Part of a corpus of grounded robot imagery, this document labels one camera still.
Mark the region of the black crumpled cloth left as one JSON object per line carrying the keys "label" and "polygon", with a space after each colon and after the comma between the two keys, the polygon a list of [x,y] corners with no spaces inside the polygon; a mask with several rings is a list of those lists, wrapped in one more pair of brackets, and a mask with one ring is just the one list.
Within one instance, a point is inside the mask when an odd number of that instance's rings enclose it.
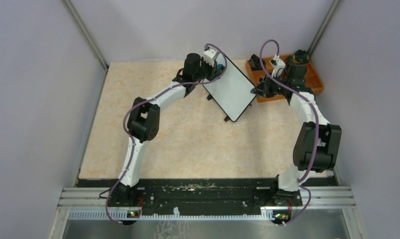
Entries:
{"label": "black crumpled cloth left", "polygon": [[260,71],[263,70],[262,65],[266,66],[266,62],[264,59],[261,59],[256,54],[252,54],[250,59],[248,60],[248,64],[252,71]]}

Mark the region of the orange compartment tray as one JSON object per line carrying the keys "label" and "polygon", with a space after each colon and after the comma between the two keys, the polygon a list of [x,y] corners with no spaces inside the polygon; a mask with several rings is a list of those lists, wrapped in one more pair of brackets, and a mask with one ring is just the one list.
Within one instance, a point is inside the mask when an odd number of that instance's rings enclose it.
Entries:
{"label": "orange compartment tray", "polygon": [[[306,66],[307,69],[306,74],[304,76],[305,85],[311,88],[315,95],[320,94],[324,90],[324,84],[322,83],[312,62],[309,61],[308,63],[303,64],[303,66]],[[249,60],[245,62],[245,68],[247,72],[247,77],[253,83],[253,86],[258,85],[260,78],[265,77],[265,73],[263,72],[263,70],[252,70]],[[257,96],[256,99],[259,103],[264,103],[264,102],[282,100],[284,98],[282,96],[276,95],[272,98],[264,98],[262,96]]]}

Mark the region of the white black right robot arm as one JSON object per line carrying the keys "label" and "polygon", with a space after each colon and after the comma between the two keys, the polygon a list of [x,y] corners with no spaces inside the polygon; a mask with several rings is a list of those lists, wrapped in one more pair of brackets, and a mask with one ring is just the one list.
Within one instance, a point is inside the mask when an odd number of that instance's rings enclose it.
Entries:
{"label": "white black right robot arm", "polygon": [[305,84],[306,67],[290,65],[288,76],[282,77],[285,67],[274,65],[271,73],[251,90],[264,98],[283,96],[297,113],[302,126],[293,149],[293,164],[276,177],[269,192],[270,201],[282,205],[296,198],[296,193],[311,176],[333,169],[337,159],[342,129],[331,124],[320,112],[311,88]]}

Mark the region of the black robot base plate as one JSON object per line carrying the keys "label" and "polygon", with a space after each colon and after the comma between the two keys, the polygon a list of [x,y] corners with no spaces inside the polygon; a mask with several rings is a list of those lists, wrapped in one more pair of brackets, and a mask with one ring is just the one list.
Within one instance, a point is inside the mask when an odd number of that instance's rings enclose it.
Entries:
{"label": "black robot base plate", "polygon": [[252,179],[141,179],[134,189],[119,184],[109,197],[115,179],[80,179],[78,188],[100,188],[98,199],[107,201],[109,213],[128,208],[126,220],[148,216],[257,216],[262,207],[287,213],[307,202],[299,191],[283,193],[275,178]]}

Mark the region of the dark cloth with yellow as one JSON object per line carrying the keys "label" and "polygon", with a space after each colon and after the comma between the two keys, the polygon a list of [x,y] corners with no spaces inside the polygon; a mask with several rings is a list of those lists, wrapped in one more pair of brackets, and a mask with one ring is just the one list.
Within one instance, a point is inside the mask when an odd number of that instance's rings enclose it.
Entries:
{"label": "dark cloth with yellow", "polygon": [[291,54],[287,58],[288,64],[307,64],[309,63],[310,57],[307,51],[297,50],[294,54]]}

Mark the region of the aluminium frame rail front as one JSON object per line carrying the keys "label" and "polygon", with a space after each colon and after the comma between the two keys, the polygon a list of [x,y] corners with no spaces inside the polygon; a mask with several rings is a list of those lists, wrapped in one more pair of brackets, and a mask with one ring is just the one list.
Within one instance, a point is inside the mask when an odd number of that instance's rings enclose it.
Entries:
{"label": "aluminium frame rail front", "polygon": [[[257,188],[138,188],[129,198],[117,194],[107,198],[104,188],[65,188],[60,196],[59,208],[96,208],[135,207],[139,202],[145,206],[164,205],[166,203],[241,203],[256,204],[259,207],[277,207],[270,187]],[[292,206],[299,208],[309,204],[312,209],[355,208],[356,202],[349,187],[310,187],[293,192],[291,197],[283,197],[281,207],[292,201]]]}

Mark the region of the white whiteboard black frame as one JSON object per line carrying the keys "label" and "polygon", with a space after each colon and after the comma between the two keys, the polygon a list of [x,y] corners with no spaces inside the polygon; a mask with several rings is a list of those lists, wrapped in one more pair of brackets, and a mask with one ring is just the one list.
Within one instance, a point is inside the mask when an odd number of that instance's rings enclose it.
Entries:
{"label": "white whiteboard black frame", "polygon": [[203,87],[213,96],[226,116],[229,116],[230,121],[236,122],[256,98],[255,94],[250,93],[255,86],[230,59],[219,55],[216,62],[222,65],[227,63],[224,74]]}

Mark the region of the corner aluminium post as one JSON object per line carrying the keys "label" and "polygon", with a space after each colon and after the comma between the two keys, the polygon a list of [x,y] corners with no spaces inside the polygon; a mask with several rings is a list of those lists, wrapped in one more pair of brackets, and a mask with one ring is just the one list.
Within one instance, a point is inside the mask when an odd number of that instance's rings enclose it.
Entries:
{"label": "corner aluminium post", "polygon": [[78,13],[78,10],[74,6],[73,2],[71,0],[61,0],[61,3],[69,13],[72,21],[74,22],[75,26],[77,27],[78,31],[80,32],[81,36],[83,37],[84,41],[86,42],[87,46],[89,47],[90,51],[92,52],[96,60],[103,67],[103,69],[107,71],[109,69],[109,65],[107,64],[105,57],[101,52],[100,47],[96,43],[95,38],[92,36],[84,20]]}
{"label": "corner aluminium post", "polygon": [[329,27],[329,24],[331,23],[333,17],[335,16],[335,14],[338,11],[338,8],[342,4],[342,2],[343,2],[342,0],[333,0],[332,1],[329,10],[327,11],[320,27],[318,28],[316,35],[314,36],[313,41],[311,42],[310,47],[307,50],[309,57],[311,57],[314,54],[320,40],[322,39],[324,33],[326,32],[327,28]]}

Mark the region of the left corner aluminium post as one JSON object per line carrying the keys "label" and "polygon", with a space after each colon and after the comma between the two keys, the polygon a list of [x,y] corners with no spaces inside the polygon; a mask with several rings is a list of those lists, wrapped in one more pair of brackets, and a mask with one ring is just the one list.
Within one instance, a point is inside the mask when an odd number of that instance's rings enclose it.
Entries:
{"label": "left corner aluminium post", "polygon": [[103,67],[103,69],[107,71],[109,69],[109,65],[107,64],[105,57],[101,52],[100,47],[96,43],[95,38],[92,36],[84,20],[78,13],[78,10],[74,6],[73,2],[71,0],[61,0],[61,3],[69,13],[72,21],[74,22],[75,26],[77,27],[78,31],[80,32],[81,36],[83,37],[84,41],[86,42],[87,46],[89,47],[90,51],[92,52],[96,60]]}

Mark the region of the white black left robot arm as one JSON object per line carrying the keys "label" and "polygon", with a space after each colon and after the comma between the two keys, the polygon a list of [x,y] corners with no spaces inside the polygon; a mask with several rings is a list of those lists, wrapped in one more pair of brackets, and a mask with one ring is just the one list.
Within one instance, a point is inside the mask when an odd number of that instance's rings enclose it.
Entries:
{"label": "white black left robot arm", "polygon": [[123,169],[117,182],[112,186],[107,198],[113,193],[126,206],[134,205],[138,200],[138,192],[133,188],[140,179],[140,169],[146,149],[159,131],[160,113],[167,107],[190,94],[196,85],[211,84],[223,76],[228,67],[227,58],[224,65],[219,66],[215,57],[208,62],[206,56],[196,53],[187,55],[184,67],[161,92],[146,99],[137,97],[132,108],[123,119],[124,131],[129,136],[127,155]]}

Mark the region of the right corner aluminium post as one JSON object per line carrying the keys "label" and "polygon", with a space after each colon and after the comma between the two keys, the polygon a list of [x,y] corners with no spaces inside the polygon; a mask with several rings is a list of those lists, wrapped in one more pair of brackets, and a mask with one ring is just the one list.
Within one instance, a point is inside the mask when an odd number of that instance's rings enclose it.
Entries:
{"label": "right corner aluminium post", "polygon": [[314,54],[320,40],[322,39],[324,33],[326,32],[327,28],[329,27],[329,24],[331,23],[333,17],[335,16],[335,14],[338,11],[338,8],[342,4],[342,2],[343,2],[342,0],[333,0],[332,1],[329,10],[327,11],[320,27],[318,28],[316,35],[314,36],[313,41],[311,42],[310,47],[307,50],[309,57],[311,57]]}

